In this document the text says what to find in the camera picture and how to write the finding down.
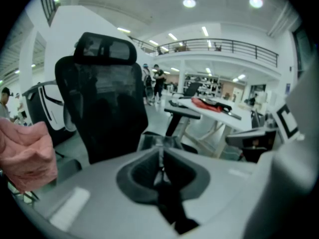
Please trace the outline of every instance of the headrest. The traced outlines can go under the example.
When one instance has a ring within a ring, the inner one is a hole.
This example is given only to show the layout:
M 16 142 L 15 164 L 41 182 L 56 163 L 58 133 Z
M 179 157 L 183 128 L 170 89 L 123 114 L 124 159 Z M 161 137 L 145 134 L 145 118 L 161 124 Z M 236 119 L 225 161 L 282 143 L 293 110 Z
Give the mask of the headrest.
M 135 46 L 115 37 L 85 32 L 74 52 L 74 62 L 93 65 L 133 65 Z

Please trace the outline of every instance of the mesh chair back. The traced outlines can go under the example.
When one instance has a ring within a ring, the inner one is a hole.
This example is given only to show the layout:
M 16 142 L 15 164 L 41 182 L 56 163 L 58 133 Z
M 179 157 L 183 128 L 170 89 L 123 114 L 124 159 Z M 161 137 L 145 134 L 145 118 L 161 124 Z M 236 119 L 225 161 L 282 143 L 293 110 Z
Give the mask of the mesh chair back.
M 148 125 L 138 64 L 83 65 L 70 56 L 55 74 L 90 163 L 136 151 Z

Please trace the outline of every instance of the red object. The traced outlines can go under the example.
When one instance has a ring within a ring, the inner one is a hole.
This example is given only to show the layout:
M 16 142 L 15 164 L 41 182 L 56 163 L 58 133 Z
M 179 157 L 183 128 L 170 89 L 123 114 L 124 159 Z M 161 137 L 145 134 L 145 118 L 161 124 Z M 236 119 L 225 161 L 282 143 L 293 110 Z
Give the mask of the red object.
M 208 109 L 217 113 L 220 113 L 223 110 L 221 106 L 218 106 L 218 107 L 209 106 L 198 98 L 191 98 L 191 101 L 199 108 Z

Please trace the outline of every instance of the ceiling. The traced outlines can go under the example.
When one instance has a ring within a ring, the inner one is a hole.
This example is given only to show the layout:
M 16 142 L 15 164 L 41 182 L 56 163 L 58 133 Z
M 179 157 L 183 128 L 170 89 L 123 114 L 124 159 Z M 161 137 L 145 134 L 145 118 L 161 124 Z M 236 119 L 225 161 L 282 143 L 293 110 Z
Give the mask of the ceiling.
M 107 19 L 116 27 L 129 29 L 140 40 L 181 26 L 199 22 L 244 25 L 269 32 L 287 8 L 287 0 L 263 0 L 260 9 L 249 0 L 196 0 L 194 8 L 185 8 L 183 0 L 78 0 L 77 3 Z M 286 26 L 297 14 L 284 15 Z
M 167 61 L 161 62 L 159 67 L 172 75 L 177 75 L 179 72 L 171 70 L 171 67 L 179 69 L 180 61 Z M 246 77 L 242 80 L 248 84 L 265 84 L 269 81 L 273 81 L 274 78 L 259 72 L 257 70 L 247 68 L 244 66 L 234 65 L 226 62 L 217 61 L 202 61 L 202 60 L 186 60 L 185 61 L 186 72 L 190 74 L 203 74 L 208 76 L 206 68 L 209 68 L 212 75 L 222 76 L 232 80 L 239 75 L 244 74 Z
M 179 30 L 176 31 L 179 40 L 201 38 L 200 26 L 203 23 L 209 33 L 220 33 L 220 30 L 214 31 L 220 27 L 219 23 L 247 26 L 266 33 L 274 29 L 279 19 L 285 22 L 284 26 L 288 26 L 296 18 L 295 14 L 286 13 L 287 0 L 263 0 L 264 6 L 260 9 L 252 8 L 249 0 L 196 0 L 194 8 L 185 8 L 182 1 L 60 0 L 61 5 L 87 7 L 114 26 L 129 29 L 132 37 L 145 41 L 156 38 L 159 43 L 172 42 L 167 35 L 172 29 Z M 0 80 L 18 68 L 21 44 L 31 28 L 32 23 L 26 13 L 22 13 L 0 54 Z M 43 65 L 44 50 L 45 41 L 37 36 L 33 54 L 33 63 L 37 66 Z
M 5 44 L 0 53 L 0 80 L 12 75 L 19 68 L 19 56 L 23 40 L 32 29 L 33 24 L 25 11 L 22 12 L 20 18 L 16 21 L 11 29 Z M 43 66 L 44 63 L 45 41 L 38 34 L 35 40 L 33 50 L 33 63 L 36 67 Z

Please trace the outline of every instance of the person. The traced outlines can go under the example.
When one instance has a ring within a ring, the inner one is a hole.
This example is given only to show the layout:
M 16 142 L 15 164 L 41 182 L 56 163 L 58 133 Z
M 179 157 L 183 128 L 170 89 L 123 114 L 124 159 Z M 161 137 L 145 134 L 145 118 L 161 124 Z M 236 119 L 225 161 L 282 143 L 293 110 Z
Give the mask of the person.
M 148 91 L 148 95 L 153 96 L 151 72 L 150 72 L 149 66 L 147 64 L 143 65 L 142 82 L 143 82 L 143 86 L 144 86 L 144 89 L 143 89 L 143 102 L 144 102 L 144 105 L 147 105 L 148 101 L 147 101 L 146 90 Z
M 215 45 L 215 51 L 221 51 L 221 45 L 217 47 L 216 42 L 214 42 L 214 45 Z
M 158 51 L 159 55 L 163 55 L 162 51 L 160 50 L 160 47 L 157 47 L 156 50 Z
M 162 69 L 160 69 L 158 64 L 154 65 L 154 69 L 157 70 L 155 72 L 154 79 L 156 80 L 156 84 L 154 87 L 154 97 L 156 97 L 157 93 L 159 94 L 159 102 L 161 98 L 161 91 L 163 90 L 164 80 L 165 80 L 165 74 Z
M 26 113 L 25 113 L 25 109 L 24 109 L 24 106 L 23 106 L 23 101 L 22 101 L 22 98 L 21 98 L 20 94 L 17 93 L 15 98 L 18 99 L 18 102 L 19 102 L 17 111 L 20 112 L 22 114 L 23 118 L 25 119 L 26 118 Z
M 6 106 L 10 97 L 10 89 L 4 87 L 1 91 L 1 99 L 0 99 L 0 118 L 6 118 L 11 122 L 14 122 L 14 119 L 10 118 L 10 112 L 8 107 Z
M 255 103 L 256 103 L 256 98 L 257 98 L 257 96 L 258 96 L 258 95 L 257 95 L 257 93 L 256 93 L 253 98 L 249 99 L 248 104 L 251 105 L 251 106 L 254 106 Z

